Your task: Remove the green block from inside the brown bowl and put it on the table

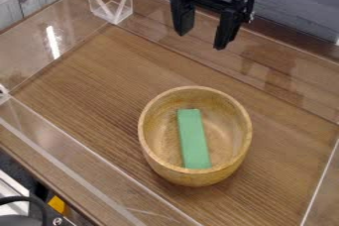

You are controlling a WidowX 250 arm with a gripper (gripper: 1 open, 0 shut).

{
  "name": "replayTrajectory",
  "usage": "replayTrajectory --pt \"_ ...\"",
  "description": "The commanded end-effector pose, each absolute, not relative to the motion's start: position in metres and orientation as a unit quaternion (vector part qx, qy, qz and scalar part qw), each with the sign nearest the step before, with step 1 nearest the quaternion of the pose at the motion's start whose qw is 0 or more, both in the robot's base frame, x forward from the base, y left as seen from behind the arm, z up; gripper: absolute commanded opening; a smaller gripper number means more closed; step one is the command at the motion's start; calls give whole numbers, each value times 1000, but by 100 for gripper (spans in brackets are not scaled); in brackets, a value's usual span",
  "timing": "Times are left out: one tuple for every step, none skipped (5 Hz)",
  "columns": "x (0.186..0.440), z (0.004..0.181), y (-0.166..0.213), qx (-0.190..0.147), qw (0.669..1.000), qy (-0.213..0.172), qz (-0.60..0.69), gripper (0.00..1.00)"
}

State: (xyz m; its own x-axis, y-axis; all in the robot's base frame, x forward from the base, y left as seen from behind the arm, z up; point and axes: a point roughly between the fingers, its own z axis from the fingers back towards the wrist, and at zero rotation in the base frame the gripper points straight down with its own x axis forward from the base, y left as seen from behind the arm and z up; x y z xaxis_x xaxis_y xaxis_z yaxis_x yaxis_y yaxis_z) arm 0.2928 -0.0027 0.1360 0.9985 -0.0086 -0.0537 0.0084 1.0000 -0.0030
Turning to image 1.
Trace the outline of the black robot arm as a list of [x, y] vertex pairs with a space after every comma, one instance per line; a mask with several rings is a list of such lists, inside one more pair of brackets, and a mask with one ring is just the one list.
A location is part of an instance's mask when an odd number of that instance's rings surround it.
[[236, 38], [242, 23], [254, 19], [254, 0], [169, 0], [173, 29], [178, 36], [194, 26], [196, 7], [220, 14], [213, 48], [220, 51]]

